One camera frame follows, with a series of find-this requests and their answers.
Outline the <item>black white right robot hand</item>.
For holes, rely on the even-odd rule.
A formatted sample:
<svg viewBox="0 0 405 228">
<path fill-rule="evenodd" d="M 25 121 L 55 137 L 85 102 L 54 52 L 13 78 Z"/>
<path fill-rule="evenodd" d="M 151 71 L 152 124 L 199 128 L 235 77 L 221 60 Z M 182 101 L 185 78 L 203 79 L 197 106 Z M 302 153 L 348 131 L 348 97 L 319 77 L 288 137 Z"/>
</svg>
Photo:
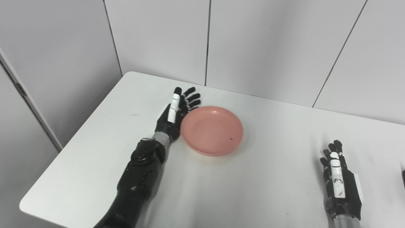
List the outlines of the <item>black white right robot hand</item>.
<svg viewBox="0 0 405 228">
<path fill-rule="evenodd" d="M 356 176 L 347 167 L 342 143 L 334 140 L 328 147 L 323 150 L 324 157 L 320 158 L 327 193 L 324 202 L 326 212 L 333 220 L 342 215 L 360 220 L 362 200 Z"/>
</svg>

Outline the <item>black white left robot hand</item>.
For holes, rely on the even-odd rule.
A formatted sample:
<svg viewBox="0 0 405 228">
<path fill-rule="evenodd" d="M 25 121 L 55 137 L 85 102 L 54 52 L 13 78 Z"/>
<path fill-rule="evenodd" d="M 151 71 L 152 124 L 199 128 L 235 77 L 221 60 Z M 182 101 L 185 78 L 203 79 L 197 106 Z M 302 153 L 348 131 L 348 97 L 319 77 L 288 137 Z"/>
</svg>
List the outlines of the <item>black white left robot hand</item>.
<svg viewBox="0 0 405 228">
<path fill-rule="evenodd" d="M 181 87 L 176 87 L 171 102 L 157 120 L 155 132 L 165 133 L 171 142 L 177 140 L 184 117 L 200 104 L 201 94 L 196 92 L 195 87 L 190 87 L 184 92 Z"/>
</svg>

